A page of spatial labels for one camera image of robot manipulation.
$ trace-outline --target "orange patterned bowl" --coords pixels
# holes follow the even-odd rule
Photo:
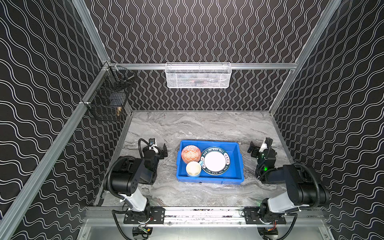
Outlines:
[[[200,157],[201,157],[201,151],[198,147],[194,145],[188,145],[185,148],[183,148],[183,151],[181,151],[181,158],[186,164],[192,161],[198,162],[200,161]]]

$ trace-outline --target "plate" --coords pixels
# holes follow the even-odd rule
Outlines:
[[[228,153],[220,147],[209,147],[201,153],[201,166],[210,175],[225,173],[231,163]]]

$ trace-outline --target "white mesh basket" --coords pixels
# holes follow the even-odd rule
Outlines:
[[[166,63],[169,88],[227,88],[230,63]]]

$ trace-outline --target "plate center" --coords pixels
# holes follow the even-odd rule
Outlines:
[[[204,165],[212,172],[218,172],[225,167],[225,157],[222,153],[212,151],[206,154],[204,158]]]

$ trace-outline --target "black mounting plate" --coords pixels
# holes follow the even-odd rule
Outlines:
[[[162,207],[151,207],[150,216],[153,217],[152,221],[148,224],[163,224],[164,223],[165,209]],[[131,216],[124,216],[124,224],[140,224],[136,219],[132,219]]]
[[[269,224],[269,223],[264,223],[260,220],[258,211],[259,207],[246,207],[244,208],[244,212],[242,215],[245,218],[245,223],[246,224],[259,224],[259,225],[264,225],[264,224]],[[286,224],[287,222],[285,221],[284,216],[279,216],[276,218],[276,224]]]

